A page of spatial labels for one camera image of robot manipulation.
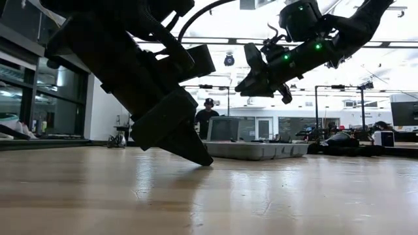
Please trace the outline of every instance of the gray plastic tray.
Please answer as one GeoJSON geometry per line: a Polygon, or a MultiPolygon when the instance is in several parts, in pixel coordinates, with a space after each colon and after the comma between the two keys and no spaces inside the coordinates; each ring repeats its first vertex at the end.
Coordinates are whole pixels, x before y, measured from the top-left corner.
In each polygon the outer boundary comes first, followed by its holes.
{"type": "Polygon", "coordinates": [[[307,144],[262,144],[262,143],[232,143],[204,142],[209,155],[226,159],[245,161],[264,161],[301,157],[308,152],[307,144]]]}

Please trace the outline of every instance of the green led light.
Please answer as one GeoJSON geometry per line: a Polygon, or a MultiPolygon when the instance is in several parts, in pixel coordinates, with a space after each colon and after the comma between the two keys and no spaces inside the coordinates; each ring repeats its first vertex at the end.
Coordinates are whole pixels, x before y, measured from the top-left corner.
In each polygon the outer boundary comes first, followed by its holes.
{"type": "Polygon", "coordinates": [[[321,43],[318,43],[318,44],[315,45],[315,49],[316,50],[319,50],[321,48],[322,48],[322,44],[321,43]]]}

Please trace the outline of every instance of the cap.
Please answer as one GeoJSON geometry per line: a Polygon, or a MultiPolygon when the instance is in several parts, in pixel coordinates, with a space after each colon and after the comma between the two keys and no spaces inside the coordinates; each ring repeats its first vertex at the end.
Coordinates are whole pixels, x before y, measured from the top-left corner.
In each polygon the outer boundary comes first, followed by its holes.
{"type": "Polygon", "coordinates": [[[206,105],[206,104],[211,104],[211,105],[214,105],[214,100],[213,99],[211,99],[211,98],[207,98],[205,101],[204,101],[204,104],[206,105]]]}

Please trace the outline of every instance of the metal pole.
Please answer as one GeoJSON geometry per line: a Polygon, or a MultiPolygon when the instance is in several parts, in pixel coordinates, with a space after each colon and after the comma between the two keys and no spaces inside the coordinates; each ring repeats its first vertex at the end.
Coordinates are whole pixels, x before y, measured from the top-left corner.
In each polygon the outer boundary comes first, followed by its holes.
{"type": "Polygon", "coordinates": [[[366,115],[364,113],[364,89],[360,87],[361,92],[361,121],[363,125],[363,131],[366,131],[366,115]]]}
{"type": "Polygon", "coordinates": [[[228,116],[229,116],[229,87],[228,87],[228,116]]]}
{"type": "Polygon", "coordinates": [[[319,117],[318,117],[318,86],[315,86],[315,122],[316,122],[316,130],[319,129],[319,117]]]}

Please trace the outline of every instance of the computer monitor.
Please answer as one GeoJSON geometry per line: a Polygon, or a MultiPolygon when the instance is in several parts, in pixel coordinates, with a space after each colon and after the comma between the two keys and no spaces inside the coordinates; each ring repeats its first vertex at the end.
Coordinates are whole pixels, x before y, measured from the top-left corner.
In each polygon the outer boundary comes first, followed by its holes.
{"type": "Polygon", "coordinates": [[[394,126],[418,125],[418,94],[391,95],[391,108],[394,126]]]}
{"type": "Polygon", "coordinates": [[[207,141],[229,141],[240,139],[239,117],[211,117],[207,141]]]}

